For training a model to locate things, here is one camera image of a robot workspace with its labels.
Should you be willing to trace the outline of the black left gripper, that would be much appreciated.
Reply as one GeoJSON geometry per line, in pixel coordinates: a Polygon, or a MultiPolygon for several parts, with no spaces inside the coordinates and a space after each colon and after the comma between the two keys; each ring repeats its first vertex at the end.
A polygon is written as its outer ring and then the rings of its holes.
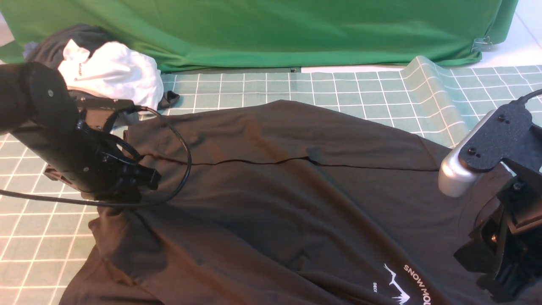
{"type": "Polygon", "coordinates": [[[161,175],[126,157],[116,136],[91,129],[78,115],[29,120],[11,133],[78,189],[99,202],[139,202],[140,187],[158,188],[161,175]]]}

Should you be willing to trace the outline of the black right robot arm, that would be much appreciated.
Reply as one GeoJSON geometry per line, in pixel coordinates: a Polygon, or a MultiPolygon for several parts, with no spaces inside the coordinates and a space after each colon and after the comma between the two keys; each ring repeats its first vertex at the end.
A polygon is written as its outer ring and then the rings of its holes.
{"type": "Polygon", "coordinates": [[[514,302],[541,280],[541,128],[507,133],[480,127],[450,158],[464,178],[460,194],[483,173],[505,164],[513,173],[496,194],[499,207],[469,233],[455,253],[476,284],[497,303],[514,302]]]}

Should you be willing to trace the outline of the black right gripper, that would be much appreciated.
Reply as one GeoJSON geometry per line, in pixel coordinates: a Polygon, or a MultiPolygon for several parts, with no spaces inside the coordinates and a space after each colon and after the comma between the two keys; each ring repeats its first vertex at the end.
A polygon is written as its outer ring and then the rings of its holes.
{"type": "Polygon", "coordinates": [[[454,253],[495,303],[516,301],[541,280],[541,165],[504,163],[515,177],[498,191],[500,206],[454,253]]]}

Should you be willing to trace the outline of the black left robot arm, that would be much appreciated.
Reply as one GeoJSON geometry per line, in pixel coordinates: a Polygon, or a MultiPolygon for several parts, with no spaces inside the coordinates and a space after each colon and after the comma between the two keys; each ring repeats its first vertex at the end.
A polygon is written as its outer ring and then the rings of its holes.
{"type": "Polygon", "coordinates": [[[1,66],[1,133],[13,135],[47,163],[44,175],[107,203],[139,203],[156,190],[157,170],[112,134],[120,114],[136,109],[122,99],[70,96],[59,71],[38,62],[1,66]]]}

